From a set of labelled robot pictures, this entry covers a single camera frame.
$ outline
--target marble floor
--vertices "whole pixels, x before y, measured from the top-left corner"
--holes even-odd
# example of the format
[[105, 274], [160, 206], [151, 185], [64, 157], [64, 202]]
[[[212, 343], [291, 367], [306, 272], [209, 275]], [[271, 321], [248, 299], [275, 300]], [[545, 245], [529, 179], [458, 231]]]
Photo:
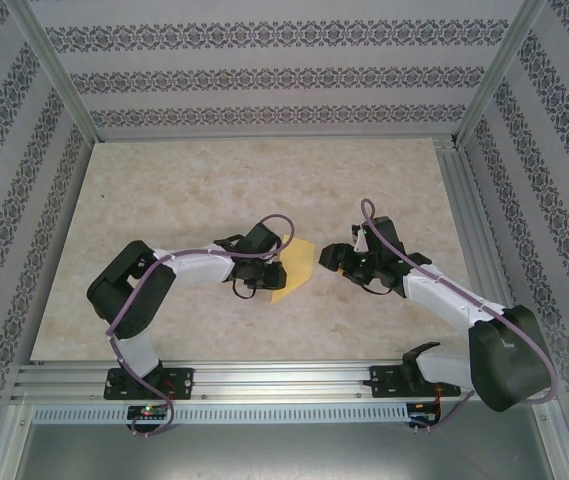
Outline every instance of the marble floor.
[[[468, 274], [432, 142], [419, 140], [206, 140], [96, 145], [68, 233], [33, 360], [113, 359], [86, 289], [132, 240], [152, 248], [201, 247], [245, 234], [281, 212], [300, 238], [350, 241], [371, 198], [407, 251], [459, 283]], [[286, 225], [272, 221], [277, 233]], [[165, 360], [397, 358], [427, 341], [464, 347], [428, 310], [399, 296], [367, 294], [316, 265], [275, 305], [230, 284], [173, 290], [150, 327]]]

